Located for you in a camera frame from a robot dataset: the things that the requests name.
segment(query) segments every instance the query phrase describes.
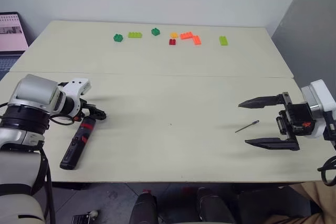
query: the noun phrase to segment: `metal bit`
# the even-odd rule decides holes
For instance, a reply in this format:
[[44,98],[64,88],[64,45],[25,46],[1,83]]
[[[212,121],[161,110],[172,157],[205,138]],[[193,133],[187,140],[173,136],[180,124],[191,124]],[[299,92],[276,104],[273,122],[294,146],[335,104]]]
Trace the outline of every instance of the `metal bit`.
[[251,124],[249,124],[249,125],[246,125],[245,127],[242,127],[242,128],[239,129],[238,131],[241,131],[241,130],[243,130],[243,129],[246,129],[247,127],[250,127],[251,125],[254,125],[254,124],[256,124],[256,123],[259,123],[259,120],[254,121],[253,123],[251,123]]

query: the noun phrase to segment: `laptop screen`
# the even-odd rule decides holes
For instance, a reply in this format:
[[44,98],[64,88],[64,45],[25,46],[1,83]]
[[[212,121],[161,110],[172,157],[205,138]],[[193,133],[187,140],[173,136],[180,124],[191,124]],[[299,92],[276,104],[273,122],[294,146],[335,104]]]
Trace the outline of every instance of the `laptop screen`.
[[0,13],[0,53],[25,51],[26,37],[17,13]]

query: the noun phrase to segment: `green lego brick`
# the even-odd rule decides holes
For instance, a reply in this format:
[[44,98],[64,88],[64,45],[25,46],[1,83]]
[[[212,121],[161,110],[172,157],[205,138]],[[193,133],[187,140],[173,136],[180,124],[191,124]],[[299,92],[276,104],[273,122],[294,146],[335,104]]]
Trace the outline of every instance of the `green lego brick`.
[[121,34],[115,34],[115,36],[113,37],[113,39],[116,42],[121,42],[123,38],[122,38]]
[[130,32],[128,33],[128,37],[129,37],[129,38],[142,38],[142,33],[134,32],[134,31],[130,31]]
[[227,39],[225,36],[220,36],[219,37],[219,42],[221,43],[222,46],[227,46],[228,43],[227,43]]
[[160,34],[160,30],[158,30],[157,28],[152,29],[152,35],[157,36],[159,34]]

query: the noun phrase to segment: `white table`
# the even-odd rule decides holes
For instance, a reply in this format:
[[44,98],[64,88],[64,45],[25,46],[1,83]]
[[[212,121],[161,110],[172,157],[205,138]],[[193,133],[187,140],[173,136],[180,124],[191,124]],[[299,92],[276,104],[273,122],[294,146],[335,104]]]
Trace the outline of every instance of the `white table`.
[[[5,76],[1,102],[8,101],[26,74]],[[51,122],[44,149],[56,182],[310,181],[320,180],[316,168],[334,155],[322,138],[299,137],[297,152],[269,151],[244,142],[280,136],[275,117],[283,107],[249,110],[238,108],[238,103],[283,91],[289,91],[294,103],[301,102],[291,78],[35,74],[58,82],[89,78],[92,90],[83,98],[108,114],[97,123],[76,170],[62,170],[59,162],[78,123]],[[260,123],[235,133],[255,120]]]
[[[154,27],[160,35],[151,34]],[[143,37],[130,39],[129,31]],[[202,45],[179,38],[169,45],[171,32],[186,31],[199,35]],[[115,34],[124,40],[114,42]],[[11,71],[293,77],[264,28],[66,21],[51,22]]]

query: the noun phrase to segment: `floor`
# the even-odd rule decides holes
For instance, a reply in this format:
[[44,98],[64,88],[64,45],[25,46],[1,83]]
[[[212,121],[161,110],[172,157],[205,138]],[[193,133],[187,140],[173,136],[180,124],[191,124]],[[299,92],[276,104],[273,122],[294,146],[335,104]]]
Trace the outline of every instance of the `floor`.
[[[310,215],[309,201],[289,187],[239,192],[225,183],[97,183],[82,190],[53,188],[56,220],[71,224],[73,215],[99,210],[96,224],[127,224],[137,196],[146,189],[157,197],[159,223],[200,221],[195,193],[201,186],[220,195],[241,223],[262,223],[270,214]],[[34,197],[44,209],[44,190]]]

